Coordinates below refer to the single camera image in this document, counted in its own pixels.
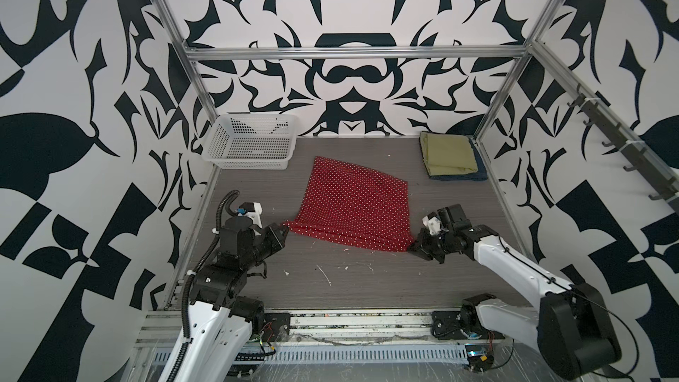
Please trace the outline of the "blue denim skirt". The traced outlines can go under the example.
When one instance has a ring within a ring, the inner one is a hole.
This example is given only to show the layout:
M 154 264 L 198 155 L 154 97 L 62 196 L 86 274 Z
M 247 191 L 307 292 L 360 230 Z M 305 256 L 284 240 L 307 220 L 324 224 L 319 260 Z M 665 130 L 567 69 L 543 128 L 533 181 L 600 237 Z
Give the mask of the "blue denim skirt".
M 466 177 L 468 180 L 472 181 L 485 181 L 488 180 L 488 173 L 486 169 L 486 165 L 484 164 L 484 161 L 477 149 L 477 146 L 475 145 L 474 141 L 472 139 L 469 139 L 470 141 L 470 147 L 472 148 L 476 164 L 477 164 L 477 171 L 475 173 L 470 173 L 466 174 Z

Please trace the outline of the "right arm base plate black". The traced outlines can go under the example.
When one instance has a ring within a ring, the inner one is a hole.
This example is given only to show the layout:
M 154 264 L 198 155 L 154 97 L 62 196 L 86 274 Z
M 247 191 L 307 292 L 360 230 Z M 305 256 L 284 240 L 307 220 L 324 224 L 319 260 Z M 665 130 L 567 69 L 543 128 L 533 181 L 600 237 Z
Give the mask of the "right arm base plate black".
M 505 340 L 499 332 L 470 328 L 463 325 L 460 311 L 433 311 L 431 313 L 431 335 L 440 341 L 489 341 Z

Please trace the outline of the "red polka dot skirt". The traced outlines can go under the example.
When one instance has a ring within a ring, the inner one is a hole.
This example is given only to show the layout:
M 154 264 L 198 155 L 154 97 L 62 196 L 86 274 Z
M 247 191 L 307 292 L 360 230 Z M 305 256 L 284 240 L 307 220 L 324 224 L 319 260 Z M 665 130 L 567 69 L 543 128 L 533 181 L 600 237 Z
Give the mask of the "red polka dot skirt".
M 405 252 L 410 231 L 408 182 L 367 167 L 316 157 L 291 232 L 360 249 Z

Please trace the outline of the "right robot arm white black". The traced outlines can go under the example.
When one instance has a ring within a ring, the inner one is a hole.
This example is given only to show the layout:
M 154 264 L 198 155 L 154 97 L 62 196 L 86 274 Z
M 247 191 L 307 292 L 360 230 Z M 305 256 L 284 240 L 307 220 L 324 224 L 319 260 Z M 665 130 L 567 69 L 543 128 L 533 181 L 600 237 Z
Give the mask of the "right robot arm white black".
M 540 353 L 548 367 L 574 380 L 622 358 L 622 348 L 600 292 L 554 275 L 511 247 L 486 225 L 475 226 L 461 205 L 424 217 L 423 229 L 408 252 L 443 264 L 460 254 L 482 265 L 512 286 L 527 302 L 509 305 L 495 295 L 480 294 L 463 301 L 455 319 L 433 318 L 439 340 L 454 332 L 472 339 L 502 334 Z

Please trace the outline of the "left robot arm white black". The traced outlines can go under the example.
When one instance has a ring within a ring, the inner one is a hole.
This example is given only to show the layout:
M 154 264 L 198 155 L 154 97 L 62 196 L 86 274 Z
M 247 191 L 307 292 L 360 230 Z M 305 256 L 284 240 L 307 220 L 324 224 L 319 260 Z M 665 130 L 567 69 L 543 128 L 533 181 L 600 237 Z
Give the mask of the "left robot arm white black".
M 265 277 L 265 260 L 286 247 L 289 228 L 232 217 L 216 230 L 208 254 L 187 272 L 180 298 L 181 331 L 161 381 L 223 381 L 240 351 L 265 325 L 265 306 L 240 293 Z

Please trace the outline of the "olive green skirt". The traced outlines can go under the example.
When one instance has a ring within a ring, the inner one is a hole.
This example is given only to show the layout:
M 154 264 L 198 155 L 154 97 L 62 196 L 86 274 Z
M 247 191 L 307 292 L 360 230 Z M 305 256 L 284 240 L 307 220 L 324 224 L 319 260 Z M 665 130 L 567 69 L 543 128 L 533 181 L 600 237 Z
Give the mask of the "olive green skirt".
M 419 143 L 429 176 L 463 176 L 478 171 L 470 139 L 456 134 L 422 132 Z

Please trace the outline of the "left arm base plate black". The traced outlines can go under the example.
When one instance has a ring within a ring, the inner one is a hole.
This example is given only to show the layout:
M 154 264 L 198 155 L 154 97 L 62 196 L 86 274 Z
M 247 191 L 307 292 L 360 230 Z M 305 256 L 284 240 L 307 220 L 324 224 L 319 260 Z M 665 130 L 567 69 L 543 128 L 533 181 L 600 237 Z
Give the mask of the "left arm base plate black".
M 288 312 L 265 312 L 259 333 L 263 343 L 286 341 L 290 334 L 291 317 Z

